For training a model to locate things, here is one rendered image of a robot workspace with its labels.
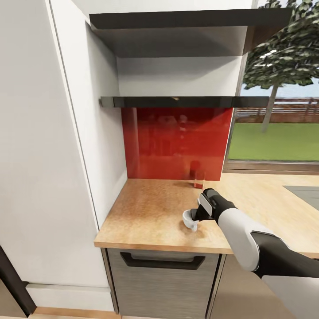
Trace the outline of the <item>coffee cup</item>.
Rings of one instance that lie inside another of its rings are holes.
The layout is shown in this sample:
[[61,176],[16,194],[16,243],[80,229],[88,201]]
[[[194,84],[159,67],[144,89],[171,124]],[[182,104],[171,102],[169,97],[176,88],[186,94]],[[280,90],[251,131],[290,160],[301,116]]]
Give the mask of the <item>coffee cup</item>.
[[183,221],[184,221],[186,227],[191,228],[194,232],[196,232],[199,220],[195,220],[195,221],[192,220],[191,210],[184,211]]

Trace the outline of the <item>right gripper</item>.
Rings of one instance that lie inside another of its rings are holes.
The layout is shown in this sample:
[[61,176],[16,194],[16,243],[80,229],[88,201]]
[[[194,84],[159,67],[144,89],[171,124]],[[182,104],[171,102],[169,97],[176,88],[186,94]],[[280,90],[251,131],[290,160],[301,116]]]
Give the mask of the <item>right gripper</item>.
[[208,214],[203,214],[200,210],[200,208],[198,207],[198,209],[191,209],[191,217],[192,220],[214,220],[212,219],[212,217]]

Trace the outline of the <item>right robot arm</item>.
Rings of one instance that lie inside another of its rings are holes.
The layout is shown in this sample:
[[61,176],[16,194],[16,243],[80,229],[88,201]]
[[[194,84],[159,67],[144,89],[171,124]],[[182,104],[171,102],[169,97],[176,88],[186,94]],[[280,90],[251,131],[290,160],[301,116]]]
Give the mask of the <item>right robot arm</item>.
[[192,220],[215,220],[238,263],[255,273],[297,319],[319,319],[319,261],[290,249],[214,189],[200,194]]

